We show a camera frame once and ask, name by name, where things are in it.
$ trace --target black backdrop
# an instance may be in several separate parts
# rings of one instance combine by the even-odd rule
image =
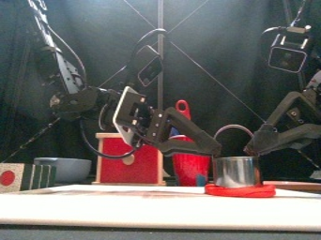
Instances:
[[[1,160],[52,120],[54,89],[43,86],[36,71],[21,21],[21,1],[0,1]],[[185,99],[191,120],[210,135],[227,124],[239,124],[256,131],[288,92],[300,91],[297,75],[268,68],[260,58],[261,33],[269,27],[288,25],[285,2],[163,1],[165,28],[175,44],[165,45],[165,108]],[[300,1],[289,2],[288,13],[294,17]],[[158,0],[47,0],[46,4],[50,26],[80,56],[90,85],[98,86],[126,65],[138,39],[158,26]],[[309,23],[318,43],[320,7],[321,1],[314,0]],[[268,48],[273,38],[264,39]],[[55,41],[68,53],[59,40]],[[312,74],[313,71],[306,73],[308,80]],[[103,87],[114,87],[122,77],[116,76]],[[145,92],[155,107],[157,82]],[[96,123],[87,121],[86,129],[90,142],[96,146],[94,136],[100,131]],[[222,156],[244,156],[249,139],[246,133],[235,129],[222,133],[218,138],[223,144]],[[306,152],[316,158],[317,145]],[[95,162],[96,156],[82,142],[75,122],[60,121],[9,161],[32,162],[36,157],[88,158]],[[165,168],[173,174],[170,158],[165,159]],[[312,174],[313,166],[286,149],[262,156],[262,169],[266,177],[301,177]]]

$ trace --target white table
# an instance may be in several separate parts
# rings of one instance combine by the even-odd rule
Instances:
[[[203,233],[321,233],[321,195],[277,189],[273,198],[246,199],[203,192],[202,187],[75,185],[0,194],[0,224]]]

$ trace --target wooden box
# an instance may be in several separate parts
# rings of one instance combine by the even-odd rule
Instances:
[[[100,153],[122,156],[131,150],[119,133],[96,133],[96,138]],[[130,157],[98,157],[94,184],[165,185],[162,153],[153,146],[143,145]]]

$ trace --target stainless steel cup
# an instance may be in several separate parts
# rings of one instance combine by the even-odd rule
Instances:
[[[258,157],[214,158],[213,183],[225,188],[262,186]]]

